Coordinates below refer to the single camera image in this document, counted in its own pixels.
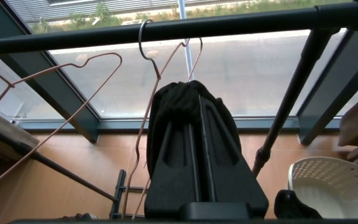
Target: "perforated basket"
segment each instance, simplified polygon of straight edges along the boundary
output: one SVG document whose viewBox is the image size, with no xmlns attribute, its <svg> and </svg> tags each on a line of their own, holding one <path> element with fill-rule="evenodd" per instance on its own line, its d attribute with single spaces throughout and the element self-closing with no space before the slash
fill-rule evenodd
<svg viewBox="0 0 358 224">
<path fill-rule="evenodd" d="M 291 165 L 288 189 L 323 218 L 358 218 L 358 165 L 310 157 Z"/>
</svg>

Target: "corrugated metal fence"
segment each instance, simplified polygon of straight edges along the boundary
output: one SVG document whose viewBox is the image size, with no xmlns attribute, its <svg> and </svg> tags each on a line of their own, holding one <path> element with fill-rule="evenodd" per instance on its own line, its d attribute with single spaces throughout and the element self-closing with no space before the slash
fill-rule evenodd
<svg viewBox="0 0 358 224">
<path fill-rule="evenodd" d="M 7 0 L 25 22 L 66 19 L 70 13 L 93 14 L 98 0 L 73 0 L 72 2 L 50 4 L 48 0 Z M 219 0 L 185 0 L 186 4 L 216 2 Z M 177 6 L 177 0 L 107 0 L 103 1 L 110 12 L 131 12 L 142 9 Z"/>
</svg>

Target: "brown floor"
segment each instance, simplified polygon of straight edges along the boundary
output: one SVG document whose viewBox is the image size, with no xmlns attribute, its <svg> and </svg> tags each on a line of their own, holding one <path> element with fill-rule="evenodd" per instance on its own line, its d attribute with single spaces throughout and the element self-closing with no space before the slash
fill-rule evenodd
<svg viewBox="0 0 358 224">
<path fill-rule="evenodd" d="M 51 138 L 40 152 L 80 177 L 114 194 L 120 169 L 133 166 L 135 135 L 101 135 L 97 144 L 90 144 L 75 134 L 60 134 Z M 251 166 L 256 150 L 265 135 L 242 134 L 242 153 Z M 266 218 L 275 218 L 273 203 L 276 193 L 287 186 L 288 168 L 295 161 L 310 156 L 342 156 L 351 148 L 336 146 L 337 136 L 319 136 L 308 146 L 302 146 L 296 135 L 280 135 L 273 146 L 270 161 L 257 180 L 266 193 L 270 208 Z M 143 187 L 148 179 L 145 164 L 146 137 L 140 142 L 140 164 L 132 186 Z M 133 213 L 140 194 L 130 194 L 127 212 Z M 91 213 L 108 218 L 112 202 L 77 184 L 37 161 L 19 166 L 0 182 L 0 223 L 20 218 L 57 218 L 77 213 Z"/>
</svg>

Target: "copper-colored hanger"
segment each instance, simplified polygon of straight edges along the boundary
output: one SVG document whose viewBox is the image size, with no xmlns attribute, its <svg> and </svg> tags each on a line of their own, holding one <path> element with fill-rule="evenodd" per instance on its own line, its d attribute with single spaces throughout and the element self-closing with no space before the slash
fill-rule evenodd
<svg viewBox="0 0 358 224">
<path fill-rule="evenodd" d="M 186 46 L 189 44 L 189 41 L 190 41 L 190 39 L 188 39 L 188 40 L 186 41 L 186 43 L 180 42 L 180 43 L 176 46 L 175 50 L 174 50 L 174 51 L 171 53 L 171 55 L 169 56 L 167 62 L 165 62 L 165 65 L 164 65 L 164 67 L 162 68 L 161 72 L 159 72 L 158 67 L 157 67 L 155 61 L 154 61 L 152 58 L 146 57 L 146 56 L 144 55 L 144 53 L 143 53 L 143 48 L 142 48 L 142 33 L 143 33 L 143 29 L 144 29 L 146 23 L 148 23 L 148 22 L 153 22 L 153 20 L 147 19 L 147 20 L 144 21 L 144 22 L 142 23 L 142 25 L 140 26 L 140 31 L 139 31 L 139 50 L 140 50 L 140 54 L 143 56 L 143 58 L 145 58 L 146 60 L 150 60 L 150 61 L 153 63 L 153 67 L 154 67 L 154 70 L 155 70 L 155 74 L 156 74 L 156 76 L 157 76 L 157 79 L 156 79 L 156 81 L 155 81 L 155 84 L 154 84 L 154 87 L 153 87 L 153 90 L 152 90 L 152 94 L 151 94 L 151 96 L 150 96 L 150 100 L 149 100 L 149 103 L 148 103 L 148 105 L 147 105 L 146 112 L 145 112 L 145 114 L 144 114 L 143 121 L 142 121 L 142 124 L 141 124 L 140 129 L 139 129 L 139 133 L 138 133 L 138 135 L 137 135 L 136 145 L 135 145 L 136 161 L 135 161 L 135 165 L 133 166 L 133 168 L 132 168 L 132 170 L 131 170 L 131 172 L 129 173 L 129 176 L 128 176 L 126 191 L 125 191 L 125 195 L 124 195 L 124 204 L 123 204 L 123 208 L 122 208 L 121 219 L 124 219 L 124 217 L 125 217 L 125 215 L 126 215 L 126 207 L 127 207 L 127 201 L 128 201 L 129 187 L 131 186 L 132 176 L 134 175 L 134 172 L 135 172 L 135 170 L 136 170 L 136 168 L 137 168 L 137 166 L 138 166 L 138 164 L 139 164 L 139 157 L 140 157 L 140 153 L 139 153 L 139 143 L 140 143 L 140 138 L 142 137 L 142 133 L 143 133 L 143 130 L 144 130 L 144 124 L 146 123 L 146 119 L 147 119 L 147 117 L 148 117 L 148 115 L 149 115 L 150 107 L 151 107 L 151 105 L 152 105 L 153 97 L 154 97 L 154 94 L 155 94 L 155 92 L 156 92 L 156 90 L 157 90 L 158 83 L 159 83 L 159 81 L 160 81 L 160 79 L 161 79 L 162 73 L 165 71 L 167 65 L 169 64 L 169 62 L 171 61 L 173 55 L 176 53 L 176 51 L 179 49 L 179 47 L 180 47 L 180 46 L 186 47 Z M 202 53 L 202 51 L 203 51 L 203 40 L 202 40 L 201 38 L 200 38 L 200 43 L 201 43 L 201 45 L 200 45 L 200 52 L 199 52 L 199 54 L 198 54 L 198 56 L 197 56 L 197 59 L 196 59 L 195 62 L 194 62 L 193 68 L 191 69 L 191 72 L 190 72 L 190 74 L 189 74 L 188 81 L 191 79 L 191 76 L 193 75 L 193 71 L 194 71 L 194 69 L 195 69 L 195 67 L 196 67 L 196 65 L 197 65 L 198 59 L 200 58 L 200 55 L 201 55 L 201 53 Z M 134 214 L 133 214 L 133 216 L 132 216 L 132 219 L 135 219 L 136 214 L 137 214 L 137 212 L 139 211 L 140 204 L 142 203 L 142 199 L 143 199 L 143 197 L 144 197 L 145 190 L 146 190 L 146 188 L 147 188 L 147 186 L 148 186 L 149 183 L 150 183 L 150 177 L 149 177 L 149 179 L 147 180 L 147 183 L 146 183 L 145 187 L 143 188 L 142 194 L 141 194 L 141 196 L 140 196 L 140 202 L 139 202 L 139 204 L 138 204 L 138 206 L 137 206 L 136 211 L 134 212 Z"/>
<path fill-rule="evenodd" d="M 116 55 L 119 57 L 119 65 L 114 69 L 114 71 L 107 77 L 107 79 L 105 79 L 105 81 L 101 84 L 101 86 L 91 95 L 91 97 L 89 97 L 85 102 L 84 104 L 82 104 L 80 106 L 80 108 L 78 108 L 78 110 L 75 111 L 75 113 L 73 115 L 71 115 L 58 129 L 56 129 L 54 132 L 52 132 L 48 137 L 46 137 L 44 140 L 40 141 L 38 143 L 37 146 L 35 146 L 29 153 L 27 153 L 24 157 L 22 157 L 19 161 L 17 161 L 12 167 L 10 167 L 7 171 L 5 171 L 5 173 L 3 173 L 2 175 L 0 175 L 0 180 L 5 177 L 6 175 L 8 175 L 8 173 L 12 172 L 12 170 L 14 168 L 16 168 L 20 163 L 22 163 L 25 159 L 27 159 L 29 156 L 31 156 L 40 146 L 42 146 L 46 141 L 48 141 L 48 139 L 50 139 L 54 134 L 56 134 L 59 130 L 61 130 L 62 127 L 64 127 L 64 125 L 66 125 L 67 123 L 69 123 L 91 100 L 92 98 L 99 92 L 99 90 L 104 86 L 104 84 L 107 83 L 107 81 L 112 77 L 112 75 L 118 70 L 118 68 L 121 66 L 122 64 L 122 57 L 117 54 L 117 53 L 105 53 L 105 54 L 99 54 L 99 55 L 95 55 L 95 56 L 92 56 L 90 58 L 88 58 L 85 63 L 83 65 L 76 65 L 74 63 L 66 63 L 66 64 L 63 64 L 63 65 L 57 65 L 57 66 L 54 66 L 52 68 L 48 68 L 48 69 L 45 69 L 41 72 L 37 72 L 33 75 L 30 75 L 28 77 L 25 77 L 25 78 L 22 78 L 20 79 L 19 81 L 16 81 L 16 82 L 9 82 L 8 80 L 6 80 L 2 75 L 0 75 L 0 79 L 2 79 L 5 83 L 7 83 L 7 87 L 6 89 L 1 93 L 0 95 L 0 100 L 4 97 L 4 95 L 8 92 L 9 89 L 11 88 L 14 88 L 17 84 L 19 83 L 22 83 L 22 82 L 25 82 L 27 80 L 30 80 L 30 79 L 33 79 L 35 77 L 39 77 L 41 75 L 44 75 L 48 72 L 51 72 L 51 71 L 54 71 L 58 68 L 62 68 L 62 67 L 65 67 L 65 66 L 74 66 L 76 68 L 83 68 L 91 59 L 93 58 L 96 58 L 96 57 L 101 57 L 101 56 L 104 56 L 104 55 Z"/>
</svg>

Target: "light blue post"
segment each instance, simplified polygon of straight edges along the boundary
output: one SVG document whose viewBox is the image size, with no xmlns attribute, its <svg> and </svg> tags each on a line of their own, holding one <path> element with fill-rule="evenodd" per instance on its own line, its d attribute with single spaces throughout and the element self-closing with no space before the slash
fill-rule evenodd
<svg viewBox="0 0 358 224">
<path fill-rule="evenodd" d="M 180 19 L 186 19 L 185 0 L 178 0 Z M 186 64 L 187 64 L 187 77 L 190 76 L 191 69 L 193 69 L 193 60 L 191 59 L 190 46 L 185 47 Z M 191 76 L 191 80 L 194 80 L 195 74 Z"/>
</svg>

